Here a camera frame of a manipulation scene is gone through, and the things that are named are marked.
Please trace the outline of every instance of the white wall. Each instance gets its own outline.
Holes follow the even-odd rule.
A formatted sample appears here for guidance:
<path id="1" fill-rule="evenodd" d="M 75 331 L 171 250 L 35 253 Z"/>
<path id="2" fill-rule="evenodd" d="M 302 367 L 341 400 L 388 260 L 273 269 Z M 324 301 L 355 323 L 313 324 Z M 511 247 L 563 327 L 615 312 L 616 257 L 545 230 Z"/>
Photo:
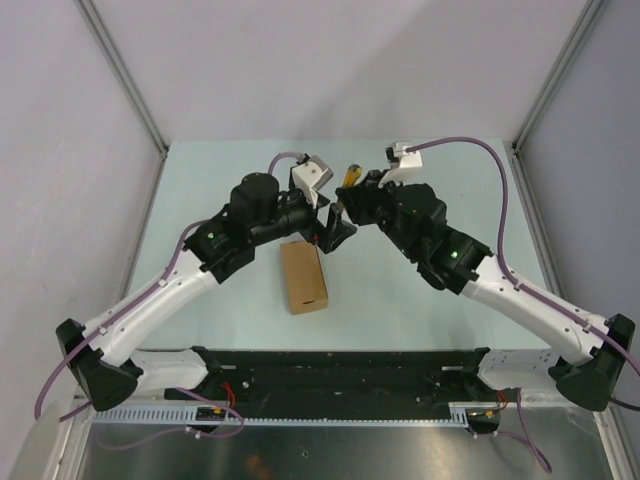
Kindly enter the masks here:
<path id="1" fill-rule="evenodd" d="M 611 2 L 524 160 L 570 300 L 640 328 L 640 3 Z M 640 356 L 640 330 L 632 349 Z M 629 367 L 618 395 L 640 404 Z M 640 452 L 640 414 L 626 413 Z"/>
<path id="2" fill-rule="evenodd" d="M 54 328 L 117 298 L 159 157 L 72 1 L 2 2 L 0 59 L 5 478 L 61 358 Z"/>
<path id="3" fill-rule="evenodd" d="M 586 0 L 96 0 L 171 140 L 511 139 Z"/>

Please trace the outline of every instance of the white connector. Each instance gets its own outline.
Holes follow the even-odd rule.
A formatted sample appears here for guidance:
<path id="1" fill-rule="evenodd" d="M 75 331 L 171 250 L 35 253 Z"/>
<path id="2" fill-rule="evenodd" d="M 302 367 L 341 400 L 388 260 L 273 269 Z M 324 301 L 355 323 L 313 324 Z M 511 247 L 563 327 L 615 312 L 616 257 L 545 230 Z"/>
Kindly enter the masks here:
<path id="1" fill-rule="evenodd" d="M 294 185 L 302 190 L 307 201 L 316 208 L 318 191 L 333 178 L 333 172 L 326 163 L 314 155 L 306 162 L 293 167 L 291 176 Z"/>
<path id="2" fill-rule="evenodd" d="M 385 183 L 405 183 L 422 168 L 422 155 L 420 152 L 407 152 L 407 148 L 413 145 L 408 142 L 395 142 L 389 145 L 393 151 L 393 158 L 389 159 L 390 170 L 385 173 L 378 184 L 382 187 Z"/>

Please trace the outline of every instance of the white bracket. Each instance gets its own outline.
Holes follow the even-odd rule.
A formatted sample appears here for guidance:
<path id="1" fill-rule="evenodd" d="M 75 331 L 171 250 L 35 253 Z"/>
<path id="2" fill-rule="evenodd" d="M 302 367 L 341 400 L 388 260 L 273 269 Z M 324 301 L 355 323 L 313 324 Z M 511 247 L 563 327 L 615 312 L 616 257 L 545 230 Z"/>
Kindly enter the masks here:
<path id="1" fill-rule="evenodd" d="M 547 371 L 558 354 L 545 350 L 491 350 L 478 366 L 478 378 L 494 390 L 522 387 L 527 391 L 559 396 L 556 382 Z"/>
<path id="2" fill-rule="evenodd" d="M 405 183 L 420 171 L 422 168 L 420 152 L 407 153 L 407 148 L 412 146 L 413 144 L 408 142 L 395 142 L 389 145 L 393 151 L 393 158 L 389 159 L 391 168 L 378 183 L 379 187 L 389 182 Z"/>
<path id="3" fill-rule="evenodd" d="M 291 178 L 293 178 L 294 185 L 302 190 L 311 206 L 317 208 L 318 191 L 333 178 L 333 171 L 314 155 L 306 162 L 293 167 Z"/>

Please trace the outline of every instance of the red wire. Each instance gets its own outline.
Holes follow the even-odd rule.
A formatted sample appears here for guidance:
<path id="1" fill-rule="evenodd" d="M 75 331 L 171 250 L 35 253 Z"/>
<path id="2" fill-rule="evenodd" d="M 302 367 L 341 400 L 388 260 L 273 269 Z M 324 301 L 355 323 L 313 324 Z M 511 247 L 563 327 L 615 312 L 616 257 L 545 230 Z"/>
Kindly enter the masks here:
<path id="1" fill-rule="evenodd" d="M 497 393 L 498 393 L 498 399 L 504 402 L 504 405 L 498 409 L 498 411 L 501 412 L 502 410 L 507 408 L 507 405 L 509 405 L 509 399 L 507 398 L 507 396 L 504 394 L 502 390 L 498 390 Z"/>
<path id="2" fill-rule="evenodd" d="M 224 382 L 221 386 L 227 391 L 227 402 L 229 401 L 229 399 L 231 399 L 231 408 L 235 407 L 236 394 L 233 393 L 233 390 L 231 389 L 231 385 L 229 385 L 228 382 Z"/>

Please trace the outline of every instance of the light blue tabletop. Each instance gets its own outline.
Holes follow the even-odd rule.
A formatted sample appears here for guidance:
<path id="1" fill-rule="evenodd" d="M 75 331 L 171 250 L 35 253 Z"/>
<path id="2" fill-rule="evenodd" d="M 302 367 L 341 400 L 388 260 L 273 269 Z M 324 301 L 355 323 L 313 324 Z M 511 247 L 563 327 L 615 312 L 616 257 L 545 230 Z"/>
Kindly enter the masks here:
<path id="1" fill-rule="evenodd" d="M 335 199 L 347 167 L 387 166 L 385 147 L 396 139 L 260 140 L 177 142 L 171 145 L 132 288 L 167 262 L 189 223 L 209 218 L 228 202 L 242 177 L 266 171 L 281 151 L 318 155 L 334 171 L 323 193 Z M 419 143 L 426 139 L 413 139 Z M 507 156 L 499 139 L 488 139 Z M 474 145 L 444 145 L 423 151 L 414 182 L 429 183 L 448 207 L 448 222 L 495 251 L 501 201 L 498 171 Z M 292 160 L 275 175 L 286 186 Z M 510 178 L 505 251 L 515 269 L 543 285 L 518 194 Z M 283 239 L 292 241 L 295 237 Z M 278 243 L 256 251 L 256 260 L 222 286 L 176 313 L 143 343 L 144 348 L 267 350 L 445 350 L 545 348 L 546 344 L 493 310 L 433 290 L 374 226 L 360 228 L 336 252 L 322 255 L 329 307 L 306 315 L 289 313 Z"/>

